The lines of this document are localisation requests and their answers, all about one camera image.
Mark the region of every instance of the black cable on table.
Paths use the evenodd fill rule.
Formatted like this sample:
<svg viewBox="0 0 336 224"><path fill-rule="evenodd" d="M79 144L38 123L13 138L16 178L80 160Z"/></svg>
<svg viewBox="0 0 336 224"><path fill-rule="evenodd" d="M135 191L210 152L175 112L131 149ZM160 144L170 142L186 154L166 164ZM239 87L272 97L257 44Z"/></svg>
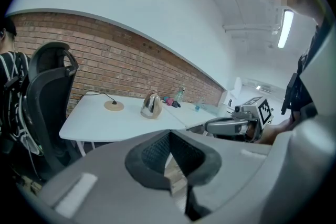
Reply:
<svg viewBox="0 0 336 224"><path fill-rule="evenodd" d="M112 99L113 101L115 101L115 99L113 99L112 97L108 96L106 93L104 92L99 92L99 93L95 93L95 94L83 94L80 97L80 100L83 98L84 95L99 95L99 94L105 94L108 98Z"/></svg>

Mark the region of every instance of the ceiling light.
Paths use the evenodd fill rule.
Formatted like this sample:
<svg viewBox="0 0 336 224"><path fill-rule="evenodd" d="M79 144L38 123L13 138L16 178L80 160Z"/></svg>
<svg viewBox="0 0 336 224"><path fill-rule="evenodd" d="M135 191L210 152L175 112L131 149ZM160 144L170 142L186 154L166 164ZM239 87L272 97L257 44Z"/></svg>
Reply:
<svg viewBox="0 0 336 224"><path fill-rule="evenodd" d="M288 34L290 31L290 27L292 25L293 22L293 17L294 17L294 13L287 10L285 11L285 16L284 16L284 21L283 21L283 25L282 25L282 31L281 31L281 35L280 35L280 39L279 39L279 43L278 43L278 48L283 48L286 44L287 38L288 38Z"/></svg>

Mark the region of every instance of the white ceiling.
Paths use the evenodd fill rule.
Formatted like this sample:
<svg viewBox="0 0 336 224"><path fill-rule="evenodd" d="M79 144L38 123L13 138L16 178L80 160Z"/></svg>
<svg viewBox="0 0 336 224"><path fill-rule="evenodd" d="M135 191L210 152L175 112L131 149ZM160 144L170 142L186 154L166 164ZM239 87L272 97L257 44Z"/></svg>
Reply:
<svg viewBox="0 0 336 224"><path fill-rule="evenodd" d="M223 15L223 29L231 35L236 47L238 64L248 62L250 67L262 62L275 72L279 70L291 77L300 55L307 50L314 35L316 26L312 19L295 14L286 45L280 49L277 43L281 29L277 34L272 32L281 27L282 13L286 7L266 0L214 1ZM272 84L265 81L262 75L253 77L254 80L256 78L257 81ZM281 82L276 86L285 89L287 85Z"/></svg>
<svg viewBox="0 0 336 224"><path fill-rule="evenodd" d="M261 88L259 89L259 91L262 94L271 95L279 101L282 101L286 94L285 89L258 80L243 78L242 84L253 89L257 88L257 86L260 86Z"/></svg>

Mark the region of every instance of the person's hand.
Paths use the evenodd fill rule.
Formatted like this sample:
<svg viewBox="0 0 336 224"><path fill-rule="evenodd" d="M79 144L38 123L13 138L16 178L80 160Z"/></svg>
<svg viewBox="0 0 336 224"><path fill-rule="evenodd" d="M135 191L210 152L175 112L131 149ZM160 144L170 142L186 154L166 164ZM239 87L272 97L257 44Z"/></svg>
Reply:
<svg viewBox="0 0 336 224"><path fill-rule="evenodd" d="M253 138L255 132L255 125L252 123L247 124L247 131L246 131L246 136L248 136L250 139Z"/></svg>
<svg viewBox="0 0 336 224"><path fill-rule="evenodd" d="M296 120L298 120L299 116L294 114L294 117ZM284 120L278 125L269 125L267 124L264 128L264 131L262 133L261 138L256 141L258 144L267 144L267 145L273 145L275 138L277 137L278 134L290 131L292 130L292 125L293 125L293 118L292 116L289 117L289 119Z"/></svg>

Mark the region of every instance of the metal kettle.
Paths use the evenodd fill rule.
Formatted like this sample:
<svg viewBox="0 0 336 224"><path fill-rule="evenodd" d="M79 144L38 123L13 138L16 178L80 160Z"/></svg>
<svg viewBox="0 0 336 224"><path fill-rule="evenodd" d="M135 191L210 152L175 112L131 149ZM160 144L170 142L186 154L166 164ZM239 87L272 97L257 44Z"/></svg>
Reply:
<svg viewBox="0 0 336 224"><path fill-rule="evenodd" d="M159 95L150 92L141 107L141 115L147 119L156 119L162 111L162 103Z"/></svg>

